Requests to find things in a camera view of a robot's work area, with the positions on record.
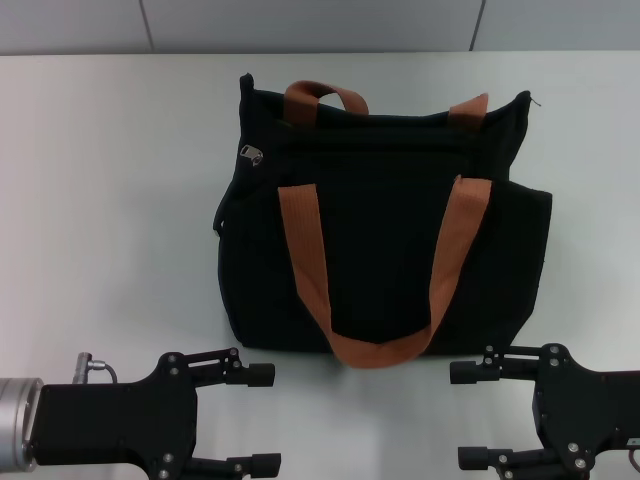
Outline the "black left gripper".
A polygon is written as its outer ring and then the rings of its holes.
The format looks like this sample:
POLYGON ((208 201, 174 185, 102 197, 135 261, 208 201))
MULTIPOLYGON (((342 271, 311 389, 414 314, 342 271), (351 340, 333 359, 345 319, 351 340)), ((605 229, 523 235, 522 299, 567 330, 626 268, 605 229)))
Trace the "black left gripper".
MULTIPOLYGON (((128 463, 150 479, 176 479, 195 448, 195 387, 270 388, 274 381, 274 364, 244 366, 238 349, 229 348, 170 352, 133 383, 49 384, 33 424, 33 456, 40 466, 128 463)), ((272 479, 280 468, 280 453, 193 459, 193 478, 272 479)))

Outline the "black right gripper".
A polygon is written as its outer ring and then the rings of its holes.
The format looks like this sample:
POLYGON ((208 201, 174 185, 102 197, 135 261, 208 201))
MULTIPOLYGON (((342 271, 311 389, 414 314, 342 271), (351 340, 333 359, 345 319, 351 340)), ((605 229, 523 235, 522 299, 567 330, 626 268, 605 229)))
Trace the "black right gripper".
POLYGON ((637 371, 589 370, 559 344, 489 345, 479 363, 451 362, 449 375, 452 385, 501 379, 535 382, 535 426, 547 448, 516 452, 459 447, 463 471, 494 468, 499 479, 572 479, 573 473, 590 472, 603 452, 639 448, 637 371))

